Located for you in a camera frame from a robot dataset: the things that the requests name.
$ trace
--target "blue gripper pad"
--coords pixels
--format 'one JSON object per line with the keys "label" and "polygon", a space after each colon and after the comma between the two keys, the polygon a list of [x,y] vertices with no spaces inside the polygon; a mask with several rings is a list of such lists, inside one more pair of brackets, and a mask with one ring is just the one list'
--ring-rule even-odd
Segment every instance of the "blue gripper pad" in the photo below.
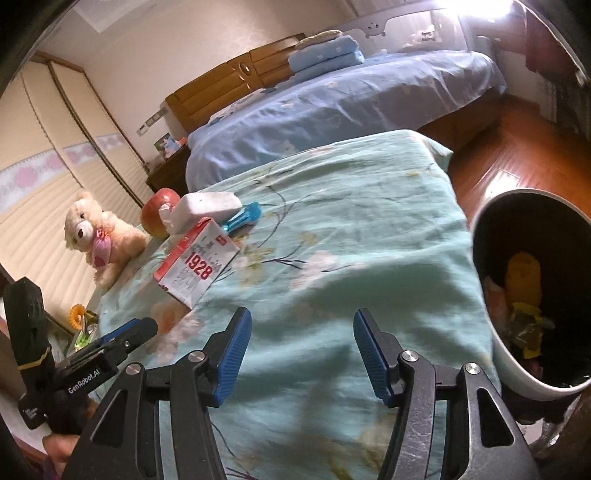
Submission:
{"label": "blue gripper pad", "polygon": [[213,400],[218,407],[230,396],[234,383],[236,383],[236,377],[242,365],[246,347],[251,339],[251,312],[247,309],[237,310],[230,321],[230,325],[228,325],[228,329],[231,327],[234,328],[234,331],[228,339],[227,347],[220,358],[217,368],[217,388],[213,392]]}
{"label": "blue gripper pad", "polygon": [[353,317],[353,335],[375,396],[382,400],[384,405],[389,406],[393,401],[394,393],[388,380],[388,367],[360,311],[357,311]]}

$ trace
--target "teal bedsheet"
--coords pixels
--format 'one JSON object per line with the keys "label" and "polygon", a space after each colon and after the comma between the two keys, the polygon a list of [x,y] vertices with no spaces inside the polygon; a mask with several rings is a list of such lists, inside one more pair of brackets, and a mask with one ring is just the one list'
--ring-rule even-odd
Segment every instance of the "teal bedsheet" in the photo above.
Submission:
{"label": "teal bedsheet", "polygon": [[[158,337],[132,359],[156,367],[201,348],[247,307],[253,331],[238,382],[210,411],[228,473],[374,480],[395,412],[374,397],[356,348],[358,308],[431,362],[476,361],[496,381],[470,235],[444,172],[450,155],[416,132],[387,132],[210,187],[260,202],[264,212],[238,239],[231,269],[187,312],[152,280],[175,239],[151,244],[102,298],[102,333],[153,316]],[[170,417],[161,425],[166,438]],[[441,414],[437,427],[440,459]],[[163,451],[170,468],[170,446]]]}

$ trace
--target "metal screw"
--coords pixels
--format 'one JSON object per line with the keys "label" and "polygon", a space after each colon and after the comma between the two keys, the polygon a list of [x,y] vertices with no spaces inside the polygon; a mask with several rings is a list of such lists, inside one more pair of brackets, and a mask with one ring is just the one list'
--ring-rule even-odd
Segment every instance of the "metal screw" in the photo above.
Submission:
{"label": "metal screw", "polygon": [[418,360],[418,353],[412,350],[405,350],[402,352],[402,358],[407,362],[416,362]]}
{"label": "metal screw", "polygon": [[473,362],[466,364],[464,368],[470,375],[477,375],[480,373],[480,367]]}
{"label": "metal screw", "polygon": [[198,364],[199,362],[203,362],[205,360],[205,353],[201,350],[195,350],[189,354],[189,361],[193,362],[194,364]]}
{"label": "metal screw", "polygon": [[142,370],[140,364],[129,364],[125,367],[125,373],[128,375],[137,375]]}

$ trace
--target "apple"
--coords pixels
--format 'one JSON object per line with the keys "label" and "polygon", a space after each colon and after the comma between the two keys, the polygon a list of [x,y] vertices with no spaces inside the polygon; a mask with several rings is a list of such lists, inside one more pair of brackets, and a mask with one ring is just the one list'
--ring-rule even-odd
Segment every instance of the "apple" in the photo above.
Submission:
{"label": "apple", "polygon": [[174,208],[180,199],[178,193],[172,189],[159,189],[154,193],[142,207],[142,213],[139,216],[144,230],[155,238],[166,240],[168,232],[160,218],[160,207],[168,203],[171,208]]}

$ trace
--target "ceiling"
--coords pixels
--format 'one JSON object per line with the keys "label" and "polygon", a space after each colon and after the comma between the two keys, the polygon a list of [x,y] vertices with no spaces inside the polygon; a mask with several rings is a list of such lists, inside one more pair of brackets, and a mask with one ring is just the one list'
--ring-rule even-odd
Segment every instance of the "ceiling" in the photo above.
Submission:
{"label": "ceiling", "polygon": [[[143,20],[185,1],[81,0],[41,43],[39,50],[85,67],[93,56]],[[87,4],[100,4],[100,8],[87,8]]]}

